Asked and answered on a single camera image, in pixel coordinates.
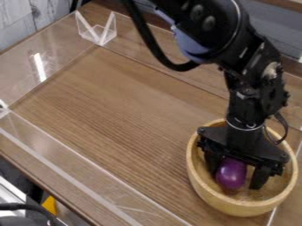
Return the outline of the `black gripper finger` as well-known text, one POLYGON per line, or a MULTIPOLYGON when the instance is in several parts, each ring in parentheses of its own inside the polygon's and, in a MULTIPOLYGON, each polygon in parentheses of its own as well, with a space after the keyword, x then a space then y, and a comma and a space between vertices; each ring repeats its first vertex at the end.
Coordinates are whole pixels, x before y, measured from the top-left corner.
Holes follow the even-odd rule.
POLYGON ((215 154, 210 151, 205 152, 206 166, 211 177, 217 176, 217 171, 221 166, 221 163, 225 159, 225 156, 221 154, 215 154))
POLYGON ((251 190, 259 190, 270 177, 271 169, 267 166, 255 167, 249 188, 251 190))

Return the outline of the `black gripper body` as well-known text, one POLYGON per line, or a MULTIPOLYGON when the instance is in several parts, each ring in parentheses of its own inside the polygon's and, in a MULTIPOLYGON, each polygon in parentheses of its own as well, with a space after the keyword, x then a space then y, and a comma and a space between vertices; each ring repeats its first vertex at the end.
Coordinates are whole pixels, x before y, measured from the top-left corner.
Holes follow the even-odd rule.
POLYGON ((197 146, 203 152, 221 154, 254 168, 267 166, 271 169, 271 177, 283 174, 289 154, 279 145, 286 136, 274 139, 263 124, 249 128, 223 121, 223 125, 201 126, 197 134, 197 146))

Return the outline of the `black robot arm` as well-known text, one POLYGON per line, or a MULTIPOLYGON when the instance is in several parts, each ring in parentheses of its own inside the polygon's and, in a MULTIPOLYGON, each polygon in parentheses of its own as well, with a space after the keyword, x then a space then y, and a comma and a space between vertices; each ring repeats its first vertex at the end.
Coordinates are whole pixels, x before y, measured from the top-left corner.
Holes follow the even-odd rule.
POLYGON ((285 89, 281 54, 253 27, 238 0, 150 0, 156 14, 174 29, 176 44, 189 58, 189 70, 217 64, 229 91, 226 124, 197 132, 210 173, 229 163, 253 166, 249 188, 258 190, 283 174, 289 162, 281 143, 267 134, 266 120, 282 119, 289 92, 285 89))

